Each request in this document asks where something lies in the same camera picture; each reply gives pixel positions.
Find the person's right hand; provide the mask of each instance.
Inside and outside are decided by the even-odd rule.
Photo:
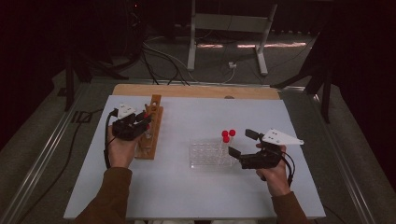
[[[286,152],[286,147],[280,146],[280,150],[282,152]],[[274,168],[258,169],[256,170],[256,174],[260,178],[265,177],[267,180],[268,190],[273,197],[290,193],[290,187],[286,177],[285,162],[280,161]]]

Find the gray floor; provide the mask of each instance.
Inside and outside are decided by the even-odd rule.
[[[195,70],[188,73],[181,63],[177,63],[184,79],[190,84],[201,85],[247,85],[265,86],[283,81],[296,75],[306,55],[315,42],[309,35],[272,35],[270,34],[265,48],[265,59],[269,75],[259,74],[253,49],[239,49],[237,44],[251,44],[260,39],[257,35],[243,36],[243,40],[224,45],[223,48],[198,49]],[[224,44],[230,38],[218,40],[213,38],[206,44]],[[162,37],[150,37],[146,48],[153,48],[178,58],[187,63],[188,37],[177,37],[166,40]],[[154,71],[166,84],[176,70],[164,59],[147,56]],[[228,68],[228,62],[236,62],[236,68]],[[128,81],[119,82],[98,74],[91,84],[81,84],[78,88],[76,104],[70,114],[64,113],[63,97],[56,94],[64,87],[64,72],[54,78],[55,90],[41,104],[15,136],[0,153],[0,215],[6,213],[13,197],[18,192],[22,180],[35,162],[43,148],[52,148],[47,168],[36,179],[36,186],[24,198],[21,213],[42,195],[66,162],[73,134],[78,124],[70,122],[75,111],[94,111],[103,108],[106,98],[118,83],[150,84],[147,68],[138,62],[121,72],[129,77]],[[303,87],[309,78],[293,84]],[[369,148],[358,124],[350,114],[340,92],[332,86],[330,119],[325,124],[318,115],[318,101],[315,96],[307,96],[302,88],[289,87],[280,93],[290,112],[293,126],[298,137],[305,140],[304,155],[308,162],[319,197],[326,209],[327,216],[317,223],[396,223],[396,195],[385,178],[371,149]],[[90,123],[80,126],[76,135],[71,160],[61,178],[48,194],[31,210],[22,223],[68,223],[63,219],[64,209],[77,180],[79,169],[91,143],[100,113],[93,115]],[[51,135],[60,121],[66,121],[59,141],[51,142]]]

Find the white plastic part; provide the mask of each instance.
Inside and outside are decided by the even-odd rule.
[[[119,114],[117,115],[117,118],[118,119],[123,119],[123,118],[125,118],[125,117],[127,117],[129,115],[132,115],[135,111],[136,111],[135,108],[133,108],[133,107],[131,107],[129,105],[121,103],[120,104],[120,108],[119,108]]]
[[[303,145],[304,141],[282,133],[278,130],[271,129],[262,138],[262,141],[275,145]]]

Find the person's left hand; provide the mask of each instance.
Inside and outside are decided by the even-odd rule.
[[[108,158],[110,160],[111,167],[124,167],[129,168],[132,160],[134,159],[134,149],[139,141],[140,135],[133,141],[124,141],[119,138],[114,138],[113,126],[108,126],[108,137],[107,142],[110,142],[108,146]]]

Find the floor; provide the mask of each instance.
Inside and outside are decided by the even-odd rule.
[[[140,60],[120,72],[129,80],[119,81],[93,71],[92,82],[81,83],[76,88],[76,103],[69,113],[64,112],[65,99],[57,96],[65,85],[64,71],[56,76],[53,79],[55,90],[0,153],[2,218],[9,213],[7,209],[13,204],[13,199],[20,195],[18,188],[36,158],[46,149],[50,158],[45,163],[46,169],[34,179],[35,188],[24,197],[20,195],[18,199],[22,203],[16,206],[18,209],[11,210],[16,211],[13,218],[15,221],[17,217],[24,216],[20,223],[70,222],[63,219],[64,209],[100,112],[95,113],[89,123],[76,123],[72,117],[78,111],[102,108],[118,83],[151,84],[154,76],[160,84],[267,87],[296,75],[315,43],[315,38],[310,35],[270,34],[264,50],[269,74],[262,76],[253,49],[243,48],[256,43],[259,35],[208,31],[198,36],[201,38],[197,44],[202,44],[202,47],[197,50],[193,72],[185,68],[190,44],[188,36],[180,35],[169,40],[149,34],[144,43],[146,61]],[[175,65],[163,55],[170,57]],[[114,61],[122,63],[125,58],[114,57]],[[235,63],[236,67],[230,68],[229,62]],[[151,73],[145,63],[149,64]],[[315,102],[320,99],[320,92],[318,96],[307,96],[302,92],[307,81],[309,78],[294,83],[287,91],[282,91],[280,97],[285,101],[299,137],[311,139],[304,147],[305,157],[327,214],[325,218],[312,220],[312,223],[396,223],[395,192],[380,170],[339,90],[332,86],[331,123],[326,124],[318,116],[318,111],[306,110],[312,106],[318,108]],[[55,130],[61,134],[54,137]]]

